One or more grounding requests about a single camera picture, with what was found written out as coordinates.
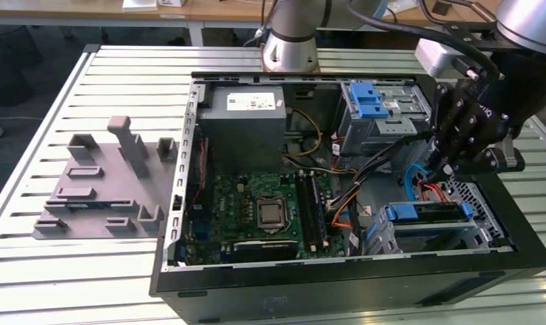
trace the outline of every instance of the gray plastic stand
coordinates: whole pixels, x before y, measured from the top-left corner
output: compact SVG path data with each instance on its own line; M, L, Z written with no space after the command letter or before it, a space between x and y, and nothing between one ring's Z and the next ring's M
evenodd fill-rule
M156 237L170 209L178 144L144 144L128 116L112 116L108 131L119 144L97 144L89 134L68 143L72 158L35 224L36 239Z

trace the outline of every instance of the metal slotted table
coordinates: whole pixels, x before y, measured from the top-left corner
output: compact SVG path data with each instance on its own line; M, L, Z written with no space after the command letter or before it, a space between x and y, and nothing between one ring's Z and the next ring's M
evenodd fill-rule
M319 58L323 72L423 73L410 51L324 49ZM259 71L259 52L103 46L83 53L0 195L0 324L184 324L148 296L155 239L41 241L31 233L69 157L72 134L89 132L97 142L116 142L105 131L108 117L128 115L145 142L179 140L190 73L202 70ZM527 169L502 180L546 246L546 129L537 119L517 147ZM546 324L546 272L451 306L258 323L368 322Z

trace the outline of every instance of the cpu socket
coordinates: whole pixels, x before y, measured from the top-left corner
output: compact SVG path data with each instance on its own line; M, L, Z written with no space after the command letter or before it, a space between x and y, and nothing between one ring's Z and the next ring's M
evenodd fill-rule
M287 218L282 195L258 197L256 216L258 226L266 232L276 232L284 227Z

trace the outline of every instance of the wooden desk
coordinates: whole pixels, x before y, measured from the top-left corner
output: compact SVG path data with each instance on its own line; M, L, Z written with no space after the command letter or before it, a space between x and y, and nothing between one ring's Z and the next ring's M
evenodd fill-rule
M266 13L270 10L271 2L271 0L267 0ZM427 0L427 3L431 8L435 0ZM260 10L260 0L194 0L190 19L202 21L259 22L262 19ZM396 16L398 21L406 24L415 24L420 26L432 25L432 23L427 21L419 8L412 8L399 12ZM463 20L461 14L454 8L450 9L447 16L435 16L445 20ZM386 16L384 20L392 21L394 18L391 16Z
M478 1L495 11L499 0ZM427 2L431 8L435 0ZM396 16L406 24L432 25L419 8ZM469 8L457 5L447 16L438 17L458 21L479 20ZM190 29L194 46L203 46L203 28L258 28L259 22L260 0L188 0L183 7L159 6L154 12L121 12L121 0L0 0L0 24L184 27Z
M192 0L183 7L159 6L154 12L123 12L121 0L0 0L0 17L119 18L162 20L162 15L188 18Z

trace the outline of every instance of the ram slot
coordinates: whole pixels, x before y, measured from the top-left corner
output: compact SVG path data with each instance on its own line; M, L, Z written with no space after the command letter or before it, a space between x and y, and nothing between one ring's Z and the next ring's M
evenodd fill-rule
M323 204L320 203L320 190L319 190L319 185L318 185L318 178L315 177L315 174L310 176L311 179L311 185L312 185L312 195L315 198L315 218L318 220L318 232L320 236L320 241L322 241L322 246L327 247L328 242L327 242L327 229L326 229L326 211L323 209Z
M323 238L319 229L318 207L315 206L315 188L308 175L298 175L295 178L295 189L298 192L304 246L308 251L315 252L323 247Z

